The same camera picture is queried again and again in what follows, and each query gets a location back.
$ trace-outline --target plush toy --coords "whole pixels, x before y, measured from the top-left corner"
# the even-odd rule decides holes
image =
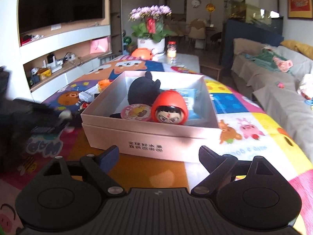
[[[152,106],[161,93],[160,86],[160,80],[153,81],[151,72],[147,71],[144,77],[135,79],[130,85],[128,103],[130,105],[141,103]]]

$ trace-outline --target green blanket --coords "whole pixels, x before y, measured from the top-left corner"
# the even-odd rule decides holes
[[[262,49],[262,52],[257,56],[246,54],[246,58],[253,61],[257,66],[263,67],[270,71],[280,71],[273,61],[273,57],[278,57],[281,60],[287,61],[286,58],[279,56],[275,52],[269,51],[267,49]]]

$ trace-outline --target yellow box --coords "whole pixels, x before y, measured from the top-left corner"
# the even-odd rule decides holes
[[[41,69],[38,71],[37,75],[39,75],[40,80],[44,80],[47,77],[51,76],[51,69],[46,69],[45,71],[41,72]]]

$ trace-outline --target yellow pillow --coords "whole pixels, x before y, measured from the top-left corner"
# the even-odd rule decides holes
[[[281,45],[286,47],[286,48],[289,48],[293,51],[299,52],[299,50],[297,48],[297,44],[299,44],[299,43],[301,43],[301,42],[294,41],[294,40],[285,40],[285,41],[281,42]]]
[[[313,60],[313,47],[308,44],[297,43],[296,48],[301,54]]]

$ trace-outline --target doll face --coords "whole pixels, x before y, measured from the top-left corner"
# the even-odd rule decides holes
[[[184,119],[184,113],[157,111],[156,118],[160,123],[179,124]]]

